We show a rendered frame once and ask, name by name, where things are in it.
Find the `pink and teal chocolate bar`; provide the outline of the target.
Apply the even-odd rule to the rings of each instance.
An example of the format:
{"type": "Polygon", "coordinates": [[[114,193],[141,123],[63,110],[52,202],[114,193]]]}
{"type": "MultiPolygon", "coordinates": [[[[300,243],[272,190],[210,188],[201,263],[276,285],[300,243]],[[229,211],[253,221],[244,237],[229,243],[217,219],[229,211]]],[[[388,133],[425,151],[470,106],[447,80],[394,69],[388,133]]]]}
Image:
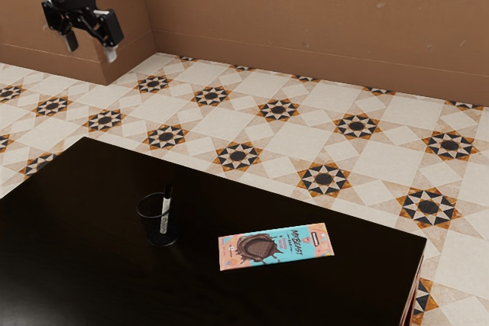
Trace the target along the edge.
{"type": "Polygon", "coordinates": [[[329,257],[333,254],[330,237],[323,223],[219,238],[221,271],[329,257]]]}

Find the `black mesh pen holder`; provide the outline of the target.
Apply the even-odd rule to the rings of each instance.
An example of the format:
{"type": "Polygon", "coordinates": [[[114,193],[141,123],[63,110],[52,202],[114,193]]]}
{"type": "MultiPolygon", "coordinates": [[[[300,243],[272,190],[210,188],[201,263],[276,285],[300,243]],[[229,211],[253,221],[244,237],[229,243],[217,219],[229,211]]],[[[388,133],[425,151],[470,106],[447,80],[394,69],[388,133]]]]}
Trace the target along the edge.
{"type": "Polygon", "coordinates": [[[145,196],[137,205],[137,213],[141,217],[143,228],[148,242],[157,247],[165,247],[173,244],[179,237],[178,224],[174,207],[171,203],[169,226],[166,234],[160,234],[160,218],[163,192],[155,192],[145,196]]]}

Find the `black and white pen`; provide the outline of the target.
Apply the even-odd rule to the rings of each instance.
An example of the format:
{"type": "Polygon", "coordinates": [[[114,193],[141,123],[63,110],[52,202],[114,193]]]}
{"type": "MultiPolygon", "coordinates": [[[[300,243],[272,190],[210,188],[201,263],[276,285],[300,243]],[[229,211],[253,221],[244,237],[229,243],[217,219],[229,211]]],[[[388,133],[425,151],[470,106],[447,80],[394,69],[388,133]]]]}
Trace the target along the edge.
{"type": "Polygon", "coordinates": [[[160,218],[160,234],[166,234],[169,226],[169,215],[171,209],[172,185],[165,186],[164,198],[162,201],[161,218],[160,218]]]}

